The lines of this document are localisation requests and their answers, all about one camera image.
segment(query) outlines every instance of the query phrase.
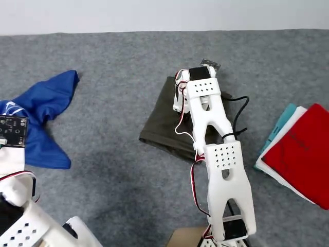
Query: white wall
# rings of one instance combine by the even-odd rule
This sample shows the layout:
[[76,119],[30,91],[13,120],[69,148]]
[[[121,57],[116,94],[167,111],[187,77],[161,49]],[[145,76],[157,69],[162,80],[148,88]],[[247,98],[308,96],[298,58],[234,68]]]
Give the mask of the white wall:
[[329,29],[329,0],[0,0],[0,35]]

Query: circuit board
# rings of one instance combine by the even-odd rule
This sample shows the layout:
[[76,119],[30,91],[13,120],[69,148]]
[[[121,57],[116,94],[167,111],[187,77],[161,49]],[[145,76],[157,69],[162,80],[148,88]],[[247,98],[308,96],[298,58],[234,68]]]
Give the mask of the circuit board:
[[24,148],[27,135],[27,118],[0,115],[0,138],[5,138],[4,147]]

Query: teal cloth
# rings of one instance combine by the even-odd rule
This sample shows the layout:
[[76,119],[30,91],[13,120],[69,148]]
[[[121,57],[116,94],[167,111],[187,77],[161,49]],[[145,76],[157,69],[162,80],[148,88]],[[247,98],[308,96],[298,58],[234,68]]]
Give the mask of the teal cloth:
[[290,103],[286,109],[283,111],[283,113],[281,114],[281,116],[279,117],[274,129],[272,130],[272,132],[270,133],[269,137],[266,140],[265,145],[263,146],[263,148],[260,151],[261,155],[264,150],[268,147],[268,145],[273,141],[273,139],[276,137],[276,135],[278,134],[278,132],[283,128],[283,126],[288,122],[288,120],[291,118],[291,116],[294,114],[295,110],[296,110],[297,106],[295,104]]

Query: white logo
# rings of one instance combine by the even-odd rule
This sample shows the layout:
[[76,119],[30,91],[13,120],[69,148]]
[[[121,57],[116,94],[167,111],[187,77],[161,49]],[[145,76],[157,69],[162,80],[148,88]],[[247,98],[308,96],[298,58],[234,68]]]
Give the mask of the white logo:
[[12,116],[12,115],[16,114],[17,112],[20,112],[21,110],[24,110],[24,108],[15,104],[15,102],[10,101],[6,104],[6,109],[5,109],[5,112],[3,113],[3,115]]

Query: cardboard box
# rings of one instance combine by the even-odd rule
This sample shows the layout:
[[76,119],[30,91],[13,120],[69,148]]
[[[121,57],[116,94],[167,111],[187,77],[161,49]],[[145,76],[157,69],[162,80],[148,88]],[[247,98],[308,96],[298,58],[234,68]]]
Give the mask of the cardboard box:
[[206,227],[179,228],[174,231],[167,247],[198,247]]

